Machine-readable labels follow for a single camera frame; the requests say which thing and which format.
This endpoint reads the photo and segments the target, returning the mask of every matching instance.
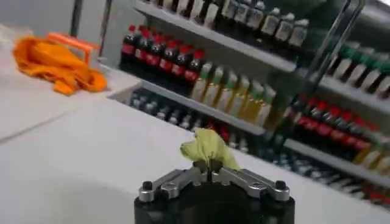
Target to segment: screw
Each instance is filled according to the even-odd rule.
[[[151,181],[144,181],[142,183],[142,189],[145,191],[151,191],[153,189],[153,183]]]

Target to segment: white table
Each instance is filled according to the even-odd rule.
[[[179,147],[191,132],[110,99],[0,145],[0,223],[133,223],[144,180],[188,168]],[[390,214],[234,151],[241,166],[285,180],[296,224],[389,223]]]
[[[129,88],[141,81],[124,72],[107,69],[108,91],[79,91],[67,97],[52,90],[53,84],[20,73],[10,52],[0,49],[0,142]]]

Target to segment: store shelf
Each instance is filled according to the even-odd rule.
[[[285,147],[299,152],[303,155],[309,156],[310,158],[316,159],[320,162],[328,164],[336,169],[342,170],[345,173],[349,173],[356,177],[363,178],[370,181],[371,183],[378,184],[384,187],[390,188],[390,178],[377,175],[363,167],[354,165],[343,159],[339,159],[335,156],[329,155],[327,153],[321,152],[317,149],[314,149],[308,145],[305,145],[301,142],[297,142],[293,139],[287,139],[285,142]]]
[[[167,23],[173,24],[175,26],[181,27],[185,30],[188,30],[192,33],[198,34],[202,37],[205,37],[209,40],[215,41],[219,44],[222,44],[226,47],[234,49],[238,52],[246,54],[252,58],[260,60],[264,63],[267,63],[275,68],[278,68],[285,72],[293,72],[296,68],[296,64],[285,60],[277,55],[271,54],[261,49],[249,46],[240,41],[234,40],[227,36],[224,36],[220,33],[215,32],[207,27],[200,26],[190,20],[180,17],[179,15],[174,15],[163,9],[159,9],[152,4],[147,4],[141,1],[136,1],[135,8],[145,14],[156,17]]]
[[[363,105],[373,108],[379,112],[390,114],[390,100],[380,100],[373,95],[349,86],[348,84],[339,82],[338,80],[326,75],[322,78],[320,86],[338,93],[350,100],[362,103]]]
[[[240,129],[247,131],[249,133],[252,133],[254,135],[261,135],[265,132],[265,130],[261,127],[250,124],[246,121],[243,121],[243,120],[238,119],[236,117],[233,117],[229,114],[226,114],[224,112],[216,110],[216,109],[209,107],[205,104],[199,103],[193,99],[189,99],[185,96],[182,96],[182,95],[174,93],[170,90],[164,89],[163,87],[155,85],[151,82],[143,80],[142,87],[153,92],[153,93],[156,93],[158,95],[161,95],[163,97],[171,99],[171,100],[178,102],[178,103],[180,103],[188,108],[191,108],[191,109],[197,110],[199,112],[202,112],[204,114],[207,114],[209,116],[215,117],[220,121],[226,122],[226,123],[230,124],[231,126],[234,126],[236,128],[240,128]]]

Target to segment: yellow cloth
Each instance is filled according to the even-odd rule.
[[[236,159],[225,145],[222,138],[213,130],[197,129],[195,140],[183,143],[182,155],[192,161],[204,160],[209,165],[210,159],[221,161],[224,167],[239,170]]]
[[[70,96],[78,89],[90,92],[107,87],[104,76],[78,59],[65,46],[46,39],[25,37],[13,50],[18,69],[31,76],[54,82],[54,91]]]

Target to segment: orange object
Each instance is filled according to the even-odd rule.
[[[13,55],[21,72],[54,82],[54,91],[64,95],[70,96],[78,89],[100,92],[107,87],[100,71],[90,69],[65,46],[47,39],[22,38]]]

